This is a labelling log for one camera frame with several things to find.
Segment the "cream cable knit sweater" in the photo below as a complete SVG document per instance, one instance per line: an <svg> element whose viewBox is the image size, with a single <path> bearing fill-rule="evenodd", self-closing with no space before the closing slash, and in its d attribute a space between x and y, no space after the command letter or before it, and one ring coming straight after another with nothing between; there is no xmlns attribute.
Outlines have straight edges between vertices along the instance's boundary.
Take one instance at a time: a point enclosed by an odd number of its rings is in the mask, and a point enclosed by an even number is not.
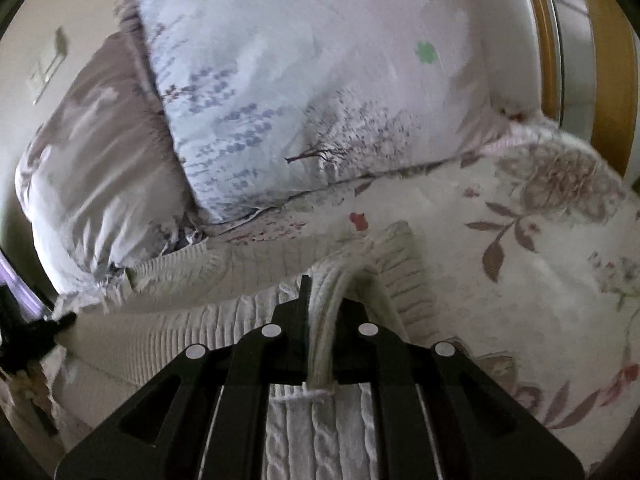
<svg viewBox="0 0 640 480"><path fill-rule="evenodd" d="M218 349L266 324L311 279L309 374L270 391L262 474L267 479L373 479L378 474L371 391L341 387L331 372L338 304L361 302L402 340L433 335L432 295L412 229L336 238L313 235L253 245L204 242L129 269L100 292L61 299L76 312L60 339L56 403L98 426L190 344Z"/></svg>

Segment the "white floral left pillow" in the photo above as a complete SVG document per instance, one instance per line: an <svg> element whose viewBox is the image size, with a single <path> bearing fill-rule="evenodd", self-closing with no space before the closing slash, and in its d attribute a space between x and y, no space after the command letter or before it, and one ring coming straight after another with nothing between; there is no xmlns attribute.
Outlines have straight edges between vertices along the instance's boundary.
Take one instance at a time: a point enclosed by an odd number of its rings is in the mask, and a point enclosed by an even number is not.
<svg viewBox="0 0 640 480"><path fill-rule="evenodd" d="M98 287L204 236L166 120L119 32L28 144L15 191L60 294Z"/></svg>

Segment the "floral bed sheet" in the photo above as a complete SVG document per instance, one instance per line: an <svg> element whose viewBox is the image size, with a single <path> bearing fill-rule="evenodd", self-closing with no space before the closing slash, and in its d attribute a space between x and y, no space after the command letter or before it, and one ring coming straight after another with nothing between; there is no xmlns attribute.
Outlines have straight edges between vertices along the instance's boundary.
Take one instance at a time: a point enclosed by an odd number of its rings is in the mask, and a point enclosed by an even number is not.
<svg viewBox="0 0 640 480"><path fill-rule="evenodd" d="M434 167L308 193L216 229L253 245L412 229L433 335L457 344L585 470L639 409L639 200L587 144L543 124Z"/></svg>

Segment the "blue floral right pillow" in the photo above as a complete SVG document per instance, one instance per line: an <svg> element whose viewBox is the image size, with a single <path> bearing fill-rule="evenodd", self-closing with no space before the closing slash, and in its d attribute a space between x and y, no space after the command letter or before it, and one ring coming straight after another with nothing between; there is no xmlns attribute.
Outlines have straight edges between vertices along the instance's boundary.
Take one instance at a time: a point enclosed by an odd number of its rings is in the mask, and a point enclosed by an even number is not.
<svg viewBox="0 0 640 480"><path fill-rule="evenodd" d="M511 131L472 0L119 0L210 224Z"/></svg>

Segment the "wooden headboard shelf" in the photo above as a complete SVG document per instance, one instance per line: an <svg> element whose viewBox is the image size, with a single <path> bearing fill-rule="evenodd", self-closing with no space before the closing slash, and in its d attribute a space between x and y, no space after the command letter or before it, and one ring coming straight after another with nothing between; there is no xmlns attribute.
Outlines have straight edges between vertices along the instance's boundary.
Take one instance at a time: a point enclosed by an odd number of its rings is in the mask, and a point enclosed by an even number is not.
<svg viewBox="0 0 640 480"><path fill-rule="evenodd" d="M639 37L616 0L529 0L541 110L639 180Z"/></svg>

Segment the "white wall switch panel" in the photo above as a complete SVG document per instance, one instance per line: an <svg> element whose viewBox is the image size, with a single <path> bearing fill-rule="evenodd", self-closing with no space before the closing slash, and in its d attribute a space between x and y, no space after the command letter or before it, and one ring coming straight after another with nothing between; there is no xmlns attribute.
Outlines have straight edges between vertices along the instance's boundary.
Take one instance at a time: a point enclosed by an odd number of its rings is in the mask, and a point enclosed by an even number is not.
<svg viewBox="0 0 640 480"><path fill-rule="evenodd" d="M51 40L46 44L27 78L32 105L36 105L51 79L67 56L67 38L62 27L55 29Z"/></svg>

